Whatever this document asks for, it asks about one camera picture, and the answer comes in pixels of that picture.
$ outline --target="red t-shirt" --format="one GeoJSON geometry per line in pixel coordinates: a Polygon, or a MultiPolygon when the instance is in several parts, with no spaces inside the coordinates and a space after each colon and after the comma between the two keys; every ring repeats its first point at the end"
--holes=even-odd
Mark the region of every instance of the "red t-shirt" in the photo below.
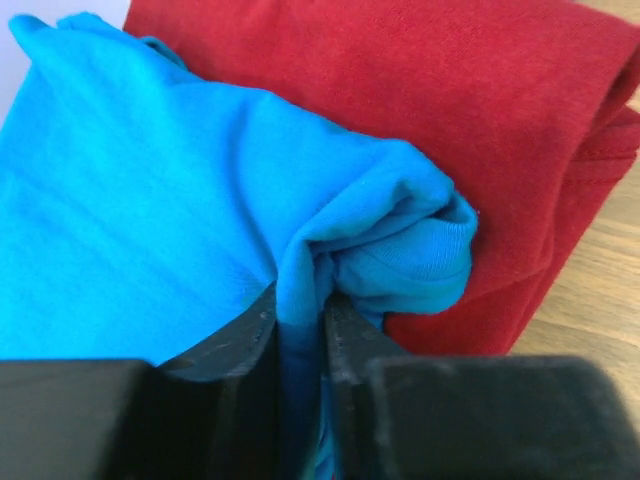
{"type": "Polygon", "coordinates": [[[448,311],[388,315],[416,353],[507,352],[640,144],[640,29],[568,1],[133,0],[125,29],[454,179],[474,271],[448,311]]]}

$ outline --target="crumpled fabric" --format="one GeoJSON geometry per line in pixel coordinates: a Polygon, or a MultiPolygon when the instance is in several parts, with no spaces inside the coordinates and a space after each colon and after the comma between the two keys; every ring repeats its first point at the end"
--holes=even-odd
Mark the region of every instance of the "crumpled fabric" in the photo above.
{"type": "Polygon", "coordinates": [[[640,145],[640,27],[564,0],[132,0],[198,75],[411,142],[479,212],[462,299],[390,313],[419,354],[505,354],[640,145]]]}
{"type": "Polygon", "coordinates": [[[475,211],[409,143],[203,81],[157,40],[90,14],[10,28],[32,68],[0,132],[0,358],[159,364],[277,281],[280,475],[297,478],[326,298],[378,326],[450,307],[475,211]]]}

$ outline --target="wooden table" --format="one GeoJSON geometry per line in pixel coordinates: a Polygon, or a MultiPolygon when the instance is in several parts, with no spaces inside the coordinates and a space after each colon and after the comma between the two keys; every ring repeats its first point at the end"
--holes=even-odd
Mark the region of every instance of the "wooden table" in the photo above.
{"type": "MultiPolygon", "coordinates": [[[[640,24],[638,0],[581,3],[640,24]]],[[[640,91],[631,102],[640,111],[640,91]]],[[[640,432],[640,163],[585,233],[515,353],[570,353],[613,377],[640,432]]]]}

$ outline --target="folded red shirt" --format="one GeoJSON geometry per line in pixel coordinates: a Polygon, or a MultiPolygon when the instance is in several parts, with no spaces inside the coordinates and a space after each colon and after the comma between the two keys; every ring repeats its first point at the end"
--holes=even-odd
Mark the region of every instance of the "folded red shirt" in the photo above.
{"type": "Polygon", "coordinates": [[[474,272],[448,311],[387,316],[415,353],[507,352],[640,144],[640,29],[568,1],[133,0],[125,29],[455,180],[474,272]]]}

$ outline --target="blue cloth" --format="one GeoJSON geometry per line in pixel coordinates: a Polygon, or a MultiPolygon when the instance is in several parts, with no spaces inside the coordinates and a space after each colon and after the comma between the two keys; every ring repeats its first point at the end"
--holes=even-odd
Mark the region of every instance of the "blue cloth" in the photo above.
{"type": "Polygon", "coordinates": [[[32,68],[0,133],[0,358],[158,364],[277,279],[281,478],[296,478],[326,298],[349,294],[378,326],[446,309],[474,210],[408,143],[205,82],[96,16],[10,28],[32,68]]]}

